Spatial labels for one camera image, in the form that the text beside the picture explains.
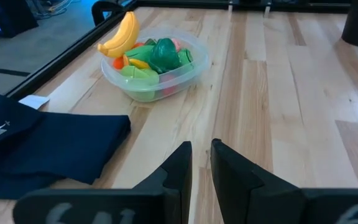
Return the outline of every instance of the metal frame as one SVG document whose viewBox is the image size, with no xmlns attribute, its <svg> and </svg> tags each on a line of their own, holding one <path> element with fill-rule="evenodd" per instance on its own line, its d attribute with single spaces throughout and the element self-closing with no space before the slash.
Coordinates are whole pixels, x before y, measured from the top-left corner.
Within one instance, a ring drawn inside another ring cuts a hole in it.
<svg viewBox="0 0 358 224">
<path fill-rule="evenodd" d="M 21 84 L 7 92 L 5 95 L 13 99 L 21 99 L 32 94 L 43 84 L 47 83 L 70 62 L 77 58 L 88 47 L 94 44 L 105 33 L 115 27 L 124 17 L 126 11 L 133 11 L 138 7 L 182 7 L 199 9 L 228 9 L 233 6 L 233 10 L 254 10 L 265 11 L 300 11 L 300 12 L 347 12 L 350 5 L 346 4 L 312 4 L 301 1 L 299 4 L 272 3 L 272 0 L 261 0 L 258 3 L 244 4 L 240 0 L 133 0 L 124 7 L 123 12 L 118 12 L 98 24 L 74 44 L 69 46 L 59 56 L 29 75 Z"/>
</svg>

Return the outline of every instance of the folded cloth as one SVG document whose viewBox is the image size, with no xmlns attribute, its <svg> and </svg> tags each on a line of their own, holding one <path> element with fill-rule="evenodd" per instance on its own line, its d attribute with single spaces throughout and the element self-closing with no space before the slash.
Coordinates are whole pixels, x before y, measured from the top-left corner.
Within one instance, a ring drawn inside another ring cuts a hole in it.
<svg viewBox="0 0 358 224">
<path fill-rule="evenodd" d="M 0 198 L 63 178 L 92 184 L 131 130 L 128 116 L 37 111 L 0 95 Z"/>
</svg>

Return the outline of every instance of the red toy fruit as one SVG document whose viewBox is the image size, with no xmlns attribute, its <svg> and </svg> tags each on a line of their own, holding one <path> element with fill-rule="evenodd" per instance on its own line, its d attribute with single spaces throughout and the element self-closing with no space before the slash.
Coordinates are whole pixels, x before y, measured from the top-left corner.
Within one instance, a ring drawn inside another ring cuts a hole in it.
<svg viewBox="0 0 358 224">
<path fill-rule="evenodd" d="M 143 46 L 143 45 L 144 45 L 144 43 L 142 43 L 142 42 L 136 43 L 136 44 L 132 47 L 132 49 L 137 48 L 137 47 L 140 47 L 140 46 Z"/>
<path fill-rule="evenodd" d="M 117 70 L 121 70 L 122 68 L 124 68 L 123 57 L 115 58 L 114 61 L 112 62 L 112 66 Z"/>
<path fill-rule="evenodd" d="M 166 74 L 166 75 L 162 75 L 160 77 L 160 82 L 163 83 L 163 82 L 167 82 L 169 80 L 173 80 L 175 78 L 174 75 L 171 75 L 171 74 Z M 171 87 L 168 87 L 166 89 L 163 89 L 162 90 L 162 94 L 164 96 L 168 96 L 168 95 L 171 95 L 172 93 L 174 93 L 176 91 L 176 86 L 171 86 Z"/>
</svg>

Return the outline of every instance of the green toy pepper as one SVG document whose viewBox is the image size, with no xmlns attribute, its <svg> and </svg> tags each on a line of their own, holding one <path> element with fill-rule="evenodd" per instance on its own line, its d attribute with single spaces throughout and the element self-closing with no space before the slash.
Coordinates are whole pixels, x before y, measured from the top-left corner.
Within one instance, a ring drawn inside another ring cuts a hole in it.
<svg viewBox="0 0 358 224">
<path fill-rule="evenodd" d="M 137 59 L 146 62 L 150 58 L 153 48 L 154 46 L 152 45 L 143 45 L 132 50 L 128 50 L 124 54 L 128 59 Z"/>
<path fill-rule="evenodd" d="M 148 39 L 146 40 L 146 42 L 144 43 L 144 45 L 156 45 L 157 41 L 155 41 L 155 39 Z"/>
<path fill-rule="evenodd" d="M 171 39 L 163 38 L 158 40 L 151 51 L 149 65 L 159 74 L 181 66 L 175 44 Z"/>
<path fill-rule="evenodd" d="M 191 56 L 191 52 L 188 49 L 181 49 L 178 52 L 179 60 L 182 68 L 180 69 L 180 72 L 189 72 L 193 69 L 193 64 L 191 62 L 193 61 L 193 57 Z"/>
</svg>

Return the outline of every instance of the floor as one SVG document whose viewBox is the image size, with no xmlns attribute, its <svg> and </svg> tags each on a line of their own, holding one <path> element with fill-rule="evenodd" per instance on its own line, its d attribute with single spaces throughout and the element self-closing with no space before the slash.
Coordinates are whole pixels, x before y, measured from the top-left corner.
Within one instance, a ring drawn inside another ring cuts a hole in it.
<svg viewBox="0 0 358 224">
<path fill-rule="evenodd" d="M 0 68 L 32 73 L 62 53 L 94 27 L 91 7 L 96 0 L 71 4 L 66 13 L 38 21 L 39 26 L 14 38 L 0 38 Z M 25 77 L 0 73 L 0 93 Z"/>
<path fill-rule="evenodd" d="M 90 47 L 36 92 L 50 98 L 43 110 L 128 114 L 132 132 L 93 185 L 63 180 L 53 188 L 131 188 L 191 141 L 189 223 L 223 223 L 209 164 L 213 138 L 299 187 L 358 188 L 358 47 L 341 40 L 345 15 L 135 13 L 142 28 L 168 24 L 198 36 L 210 67 L 189 89 L 138 103 L 103 77 L 102 56 Z M 0 200 L 0 223 L 12 223 L 13 206 Z"/>
</svg>

